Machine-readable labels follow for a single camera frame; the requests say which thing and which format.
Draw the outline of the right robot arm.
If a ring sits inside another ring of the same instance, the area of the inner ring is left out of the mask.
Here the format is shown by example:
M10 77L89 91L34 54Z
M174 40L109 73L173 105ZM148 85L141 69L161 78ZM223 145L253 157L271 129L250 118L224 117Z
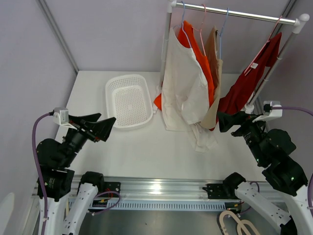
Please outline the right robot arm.
M311 235L313 233L312 183L303 168L290 157L296 146L286 131L265 132L261 115L238 112L233 115L218 112L219 129L227 132L234 125L234 137L243 137L257 165L271 187L278 191L289 212L285 212L254 190L237 172L223 181L223 194L248 203L281 235Z

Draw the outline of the orange t shirt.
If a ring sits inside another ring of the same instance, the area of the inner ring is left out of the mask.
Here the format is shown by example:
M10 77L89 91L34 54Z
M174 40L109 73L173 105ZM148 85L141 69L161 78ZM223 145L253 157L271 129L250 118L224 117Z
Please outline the orange t shirt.
M194 36L194 28L192 27L192 25L187 22L184 21L183 22L183 29L187 35L187 37L185 36L184 32L182 29L179 30L179 34L178 34L178 41L186 48L192 48L195 56L196 56L196 60L199 63L203 74L205 75L206 81L208 83L208 99L209 99L209 105L211 106L214 103L214 91L215 91L215 85L213 82L213 77L211 74L211 70L210 70L210 65L208 62L208 58L206 55L202 54L198 43L195 39Z

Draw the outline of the beige t shirt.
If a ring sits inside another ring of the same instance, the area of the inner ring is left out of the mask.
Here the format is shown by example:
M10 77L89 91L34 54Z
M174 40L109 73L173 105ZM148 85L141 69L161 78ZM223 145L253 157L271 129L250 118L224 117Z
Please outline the beige t shirt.
M218 58L217 37L218 30L214 26L204 46L214 84L214 102L212 105L210 105L210 108L208 109L204 119L201 122L201 126L210 131L213 131L215 129L218 122L217 111L221 98L221 78L223 61L222 59Z

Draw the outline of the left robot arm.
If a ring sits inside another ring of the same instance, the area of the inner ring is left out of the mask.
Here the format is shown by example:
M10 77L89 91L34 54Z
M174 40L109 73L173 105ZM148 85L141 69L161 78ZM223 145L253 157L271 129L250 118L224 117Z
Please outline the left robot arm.
M37 126L45 117L53 117L56 124L68 128L62 142L55 139L36 142ZM55 108L35 121L32 128L32 150L38 173L39 234L77 235L86 214L104 212L89 210L94 199L106 195L121 200L117 184L113 188L107 188L102 173L88 171L81 177L69 213L65 213L75 173L69 168L71 163L87 141L106 142L116 122L115 117L105 120L100 120L100 117L100 113L77 117L70 115L66 108Z

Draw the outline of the dark red t shirt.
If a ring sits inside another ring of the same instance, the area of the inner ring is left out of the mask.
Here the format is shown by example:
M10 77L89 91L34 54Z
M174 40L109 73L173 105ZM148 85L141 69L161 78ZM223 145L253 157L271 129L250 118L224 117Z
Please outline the dark red t shirt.
M272 67L277 60L282 34L271 38L256 57L252 67L243 71L227 95L220 99L218 111L233 115L244 107L257 84L262 78L265 68Z

